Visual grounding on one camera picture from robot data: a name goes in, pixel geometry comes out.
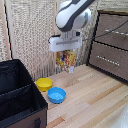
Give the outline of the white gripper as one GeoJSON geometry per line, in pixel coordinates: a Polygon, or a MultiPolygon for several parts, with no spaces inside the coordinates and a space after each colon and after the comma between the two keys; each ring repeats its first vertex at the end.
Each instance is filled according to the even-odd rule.
{"type": "MultiPolygon", "coordinates": [[[[79,31],[70,31],[61,35],[53,35],[49,38],[49,49],[51,52],[62,51],[61,60],[65,62],[65,50],[77,49],[82,46],[82,33],[79,31]]],[[[70,52],[69,73],[74,71],[75,54],[70,52]]]]}

